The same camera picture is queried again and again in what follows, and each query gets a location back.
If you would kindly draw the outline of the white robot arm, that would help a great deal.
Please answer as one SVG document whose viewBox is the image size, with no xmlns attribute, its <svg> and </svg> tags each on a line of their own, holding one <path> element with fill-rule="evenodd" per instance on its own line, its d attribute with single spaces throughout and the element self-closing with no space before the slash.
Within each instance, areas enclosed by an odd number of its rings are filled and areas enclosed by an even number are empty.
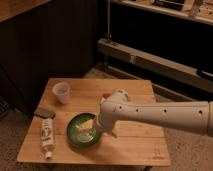
<svg viewBox="0 0 213 171">
<path fill-rule="evenodd" d="M 115 136 L 117 121 L 134 121 L 213 137 L 213 102 L 133 103 L 123 89 L 116 89 L 100 103 L 92 121 L 78 126 Z"/>
</svg>

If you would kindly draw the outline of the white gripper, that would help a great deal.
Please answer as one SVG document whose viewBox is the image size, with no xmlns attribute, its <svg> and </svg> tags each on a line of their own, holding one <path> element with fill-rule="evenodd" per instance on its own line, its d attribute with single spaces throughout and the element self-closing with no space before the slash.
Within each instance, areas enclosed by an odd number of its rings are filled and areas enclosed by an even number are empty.
<svg viewBox="0 0 213 171">
<path fill-rule="evenodd" d="M 112 132 L 115 126 L 115 122 L 111 119 L 102 118 L 101 116 L 96 116 L 93 120 L 87 120 L 81 124 L 77 124 L 76 128 L 79 131 L 87 131 L 92 129 L 93 127 L 99 132 L 108 133 L 110 136 L 117 138 L 117 135 Z"/>
</svg>

